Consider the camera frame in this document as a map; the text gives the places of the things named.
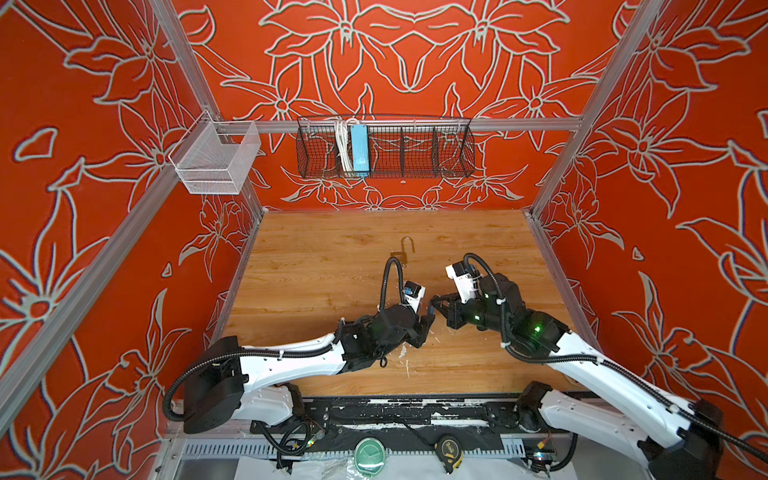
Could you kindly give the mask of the brass padlock long shackle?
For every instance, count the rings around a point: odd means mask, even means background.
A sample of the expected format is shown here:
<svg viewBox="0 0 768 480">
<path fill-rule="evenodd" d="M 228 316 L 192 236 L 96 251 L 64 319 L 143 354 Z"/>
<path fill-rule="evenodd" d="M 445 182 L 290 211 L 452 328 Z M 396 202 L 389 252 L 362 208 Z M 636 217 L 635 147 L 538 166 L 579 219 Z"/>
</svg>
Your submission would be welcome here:
<svg viewBox="0 0 768 480">
<path fill-rule="evenodd" d="M 406 235 L 400 240 L 400 250 L 393 252 L 392 256 L 397 258 L 403 266 L 406 266 L 408 263 L 408 255 L 414 252 L 415 242 L 410 236 Z"/>
</svg>

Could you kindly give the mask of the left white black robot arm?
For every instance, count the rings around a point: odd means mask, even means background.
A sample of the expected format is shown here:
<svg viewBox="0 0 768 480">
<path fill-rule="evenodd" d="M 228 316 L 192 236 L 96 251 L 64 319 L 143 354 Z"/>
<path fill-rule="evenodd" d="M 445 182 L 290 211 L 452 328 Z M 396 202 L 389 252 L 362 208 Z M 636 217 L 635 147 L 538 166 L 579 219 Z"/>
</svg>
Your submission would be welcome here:
<svg viewBox="0 0 768 480">
<path fill-rule="evenodd" d="M 162 400 L 167 420 L 187 434 L 213 430 L 232 419 L 267 427 L 303 413 L 293 381 L 384 367 L 402 344 L 421 347 L 434 321 L 420 314 L 426 289 L 407 281 L 396 258 L 385 264 L 379 309 L 352 322 L 341 320 L 324 336 L 271 347 L 240 345 L 237 337 L 212 343 L 171 384 Z"/>
</svg>

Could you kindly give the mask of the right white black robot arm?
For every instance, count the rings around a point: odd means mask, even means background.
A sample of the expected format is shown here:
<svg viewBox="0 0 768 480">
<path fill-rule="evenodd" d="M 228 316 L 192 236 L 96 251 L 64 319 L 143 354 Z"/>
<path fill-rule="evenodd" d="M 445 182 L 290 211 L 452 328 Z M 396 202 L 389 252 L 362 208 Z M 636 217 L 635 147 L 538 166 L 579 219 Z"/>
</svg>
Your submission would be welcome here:
<svg viewBox="0 0 768 480">
<path fill-rule="evenodd" d="M 450 328 L 497 332 L 502 349 L 516 360 L 548 366 L 607 404 L 601 408 L 532 382 L 517 400 L 520 428 L 569 431 L 635 461 L 654 479 L 714 479 L 726 444 L 767 460 L 766 452 L 723 430 L 719 408 L 651 384 L 563 322 L 527 307 L 518 285 L 480 256 L 465 254 L 446 274 L 456 293 L 435 296 L 430 305 Z"/>
</svg>

